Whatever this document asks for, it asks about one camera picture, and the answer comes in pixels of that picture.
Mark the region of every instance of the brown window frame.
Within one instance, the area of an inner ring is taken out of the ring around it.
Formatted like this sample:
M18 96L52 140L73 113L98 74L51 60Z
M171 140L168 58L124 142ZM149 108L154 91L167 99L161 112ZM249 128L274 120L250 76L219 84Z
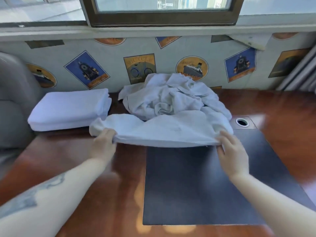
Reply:
M163 10L98 12L95 0L83 0L92 27L120 26L232 26L244 0L231 0L225 10Z

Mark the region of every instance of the round hole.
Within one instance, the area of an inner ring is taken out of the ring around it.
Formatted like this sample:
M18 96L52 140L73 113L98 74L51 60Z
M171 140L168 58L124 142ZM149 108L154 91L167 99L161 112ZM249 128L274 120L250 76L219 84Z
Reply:
M237 123L237 125L240 125L242 127L248 127L249 126L248 121L243 119L243 118L237 118L236 119L236 123Z

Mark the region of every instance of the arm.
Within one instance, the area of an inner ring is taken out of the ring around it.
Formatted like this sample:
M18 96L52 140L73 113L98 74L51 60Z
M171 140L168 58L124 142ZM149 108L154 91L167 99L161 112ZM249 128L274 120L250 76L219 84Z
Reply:
M316 212L280 194L249 174L248 155L239 139L222 131L217 147L231 182L261 214L278 237L315 237Z
M114 130L105 129L94 139L90 159L1 206L1 236L54 237L113 157L114 135Z

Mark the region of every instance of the wallpaper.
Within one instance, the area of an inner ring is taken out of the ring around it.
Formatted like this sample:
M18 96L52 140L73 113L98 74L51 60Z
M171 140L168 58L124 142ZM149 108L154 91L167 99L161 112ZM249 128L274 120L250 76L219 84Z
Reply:
M144 82L150 73L182 73L213 88L273 89L315 44L315 32L275 33L266 50L226 35L1 42L46 91Z

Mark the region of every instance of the tattooed arm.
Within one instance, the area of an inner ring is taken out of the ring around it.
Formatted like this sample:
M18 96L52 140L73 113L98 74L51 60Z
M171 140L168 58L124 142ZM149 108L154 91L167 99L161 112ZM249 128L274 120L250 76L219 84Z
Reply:
M94 139L90 159L1 206L1 237L54 237L113 157L115 134L105 129Z

